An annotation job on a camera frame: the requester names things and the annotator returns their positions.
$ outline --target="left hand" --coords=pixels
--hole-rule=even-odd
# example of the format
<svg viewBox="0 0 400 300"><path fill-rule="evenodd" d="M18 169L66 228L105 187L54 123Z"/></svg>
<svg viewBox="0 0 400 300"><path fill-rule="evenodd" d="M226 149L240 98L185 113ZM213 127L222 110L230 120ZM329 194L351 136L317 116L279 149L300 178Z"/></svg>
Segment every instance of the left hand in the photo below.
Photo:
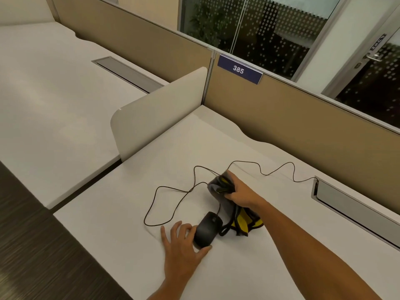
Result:
<svg viewBox="0 0 400 300"><path fill-rule="evenodd" d="M161 239L165 249L165 282L177 289L183 289L189 282L194 271L202 259L211 250L212 246L204 247L199 252L193 249L193 238L197 226L176 222L171 228L171 242L165 234L165 227L161 227Z"/></svg>

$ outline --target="door handle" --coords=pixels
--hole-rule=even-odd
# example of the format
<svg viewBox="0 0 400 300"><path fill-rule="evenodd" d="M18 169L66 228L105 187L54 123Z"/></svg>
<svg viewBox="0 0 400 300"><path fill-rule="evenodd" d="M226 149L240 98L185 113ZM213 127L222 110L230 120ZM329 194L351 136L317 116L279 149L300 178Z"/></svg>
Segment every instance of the door handle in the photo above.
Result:
<svg viewBox="0 0 400 300"><path fill-rule="evenodd" d="M377 62L382 62L383 61L382 58L383 58L383 55L380 55L380 54L371 55L371 53L367 53L364 57L364 59L370 59L370 60L377 61Z"/></svg>

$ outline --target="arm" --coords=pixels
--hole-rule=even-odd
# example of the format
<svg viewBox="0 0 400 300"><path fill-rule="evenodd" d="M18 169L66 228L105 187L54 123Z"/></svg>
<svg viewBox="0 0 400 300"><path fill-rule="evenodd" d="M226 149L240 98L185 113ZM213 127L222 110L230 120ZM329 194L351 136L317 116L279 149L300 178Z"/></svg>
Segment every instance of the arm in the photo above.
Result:
<svg viewBox="0 0 400 300"><path fill-rule="evenodd" d="M261 217L306 300L381 300L342 259L229 171L236 192L226 198Z"/></svg>
<svg viewBox="0 0 400 300"><path fill-rule="evenodd" d="M182 224L179 221L171 228L171 242L161 227L161 239L165 249L165 280L160 288L148 300L179 300L189 279L192 277L201 260L212 248L204 247L198 253L193 250L193 238L196 226Z"/></svg>

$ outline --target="cubicle partition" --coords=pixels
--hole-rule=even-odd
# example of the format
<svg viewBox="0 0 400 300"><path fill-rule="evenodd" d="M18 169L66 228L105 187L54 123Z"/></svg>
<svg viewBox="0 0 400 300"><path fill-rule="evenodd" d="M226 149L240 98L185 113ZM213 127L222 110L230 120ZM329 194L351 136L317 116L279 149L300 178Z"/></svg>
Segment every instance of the cubicle partition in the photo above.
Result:
<svg viewBox="0 0 400 300"><path fill-rule="evenodd" d="M272 76L255 85L219 67L218 58L207 107L400 213L398 134Z"/></svg>
<svg viewBox="0 0 400 300"><path fill-rule="evenodd" d="M400 213L400 136L273 74L258 85L217 66L219 55L103 0L53 0L60 21L155 75L174 81L208 67L205 105Z"/></svg>
<svg viewBox="0 0 400 300"><path fill-rule="evenodd" d="M104 0L53 0L63 25L172 82L208 67L212 50Z"/></svg>

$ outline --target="black computer mouse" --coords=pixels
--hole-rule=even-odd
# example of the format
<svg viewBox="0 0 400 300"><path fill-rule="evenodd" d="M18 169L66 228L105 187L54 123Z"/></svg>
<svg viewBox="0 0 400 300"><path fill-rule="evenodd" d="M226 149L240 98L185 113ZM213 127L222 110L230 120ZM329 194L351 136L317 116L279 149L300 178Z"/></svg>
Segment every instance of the black computer mouse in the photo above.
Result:
<svg viewBox="0 0 400 300"><path fill-rule="evenodd" d="M209 246L223 226L222 219L213 212L208 212L197 226L194 243L200 248Z"/></svg>

